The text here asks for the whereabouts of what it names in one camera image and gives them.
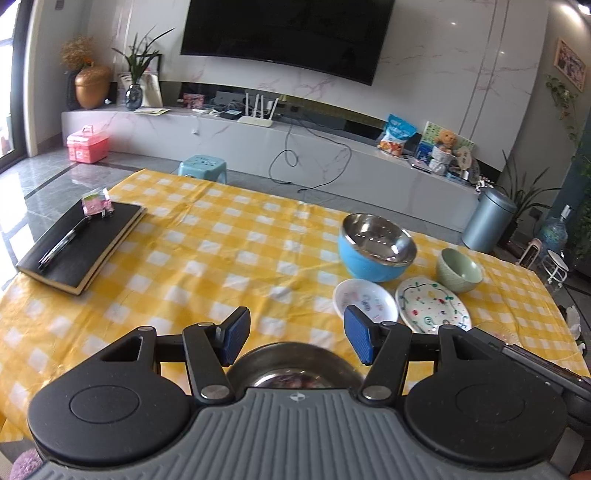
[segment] gold vase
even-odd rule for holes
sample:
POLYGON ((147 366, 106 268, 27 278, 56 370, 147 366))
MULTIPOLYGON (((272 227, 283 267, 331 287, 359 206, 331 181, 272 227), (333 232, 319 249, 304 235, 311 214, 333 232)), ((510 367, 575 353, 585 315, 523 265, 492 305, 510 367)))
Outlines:
POLYGON ((76 76, 76 98, 82 108, 92 110, 105 104, 111 78, 111 69, 105 66, 87 67, 76 76))

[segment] black circular disc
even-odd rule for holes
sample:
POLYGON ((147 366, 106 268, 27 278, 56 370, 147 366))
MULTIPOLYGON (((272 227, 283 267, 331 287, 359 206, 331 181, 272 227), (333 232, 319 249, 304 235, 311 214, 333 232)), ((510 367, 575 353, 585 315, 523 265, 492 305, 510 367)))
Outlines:
POLYGON ((73 369, 29 406, 40 449, 79 466, 135 462, 169 445, 189 421, 189 401, 171 381, 134 362, 73 369))
POLYGON ((404 404, 411 430, 435 452, 481 468, 546 458, 566 427, 564 403, 543 382, 505 366, 465 365, 419 382, 404 404))

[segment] metal screw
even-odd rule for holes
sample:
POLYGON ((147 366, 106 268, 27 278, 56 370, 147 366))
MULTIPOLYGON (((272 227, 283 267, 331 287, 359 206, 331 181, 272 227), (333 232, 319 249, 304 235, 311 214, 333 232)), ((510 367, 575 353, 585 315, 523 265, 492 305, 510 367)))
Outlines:
POLYGON ((201 396, 207 400, 222 400, 230 394, 226 385, 208 385, 201 389, 201 396))
POLYGON ((362 394, 368 400, 386 400, 392 395, 392 390, 383 385, 372 385, 371 387, 365 387, 362 394))

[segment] black notebook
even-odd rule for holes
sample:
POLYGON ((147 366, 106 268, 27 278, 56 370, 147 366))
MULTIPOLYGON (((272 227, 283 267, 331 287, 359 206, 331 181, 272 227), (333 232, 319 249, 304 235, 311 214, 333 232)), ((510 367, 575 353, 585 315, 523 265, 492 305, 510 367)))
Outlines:
POLYGON ((146 211, 129 203, 113 202, 113 207, 111 216, 92 218, 48 266, 39 269, 39 260, 84 218, 82 201, 76 203, 43 234, 17 268, 47 285, 80 295, 146 211))

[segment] white tissue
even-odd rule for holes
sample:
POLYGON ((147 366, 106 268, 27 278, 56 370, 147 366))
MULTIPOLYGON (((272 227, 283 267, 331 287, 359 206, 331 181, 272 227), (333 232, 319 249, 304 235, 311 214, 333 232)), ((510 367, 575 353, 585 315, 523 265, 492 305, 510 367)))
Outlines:
POLYGON ((566 309, 566 324, 575 340, 581 336, 581 316, 574 306, 566 309))

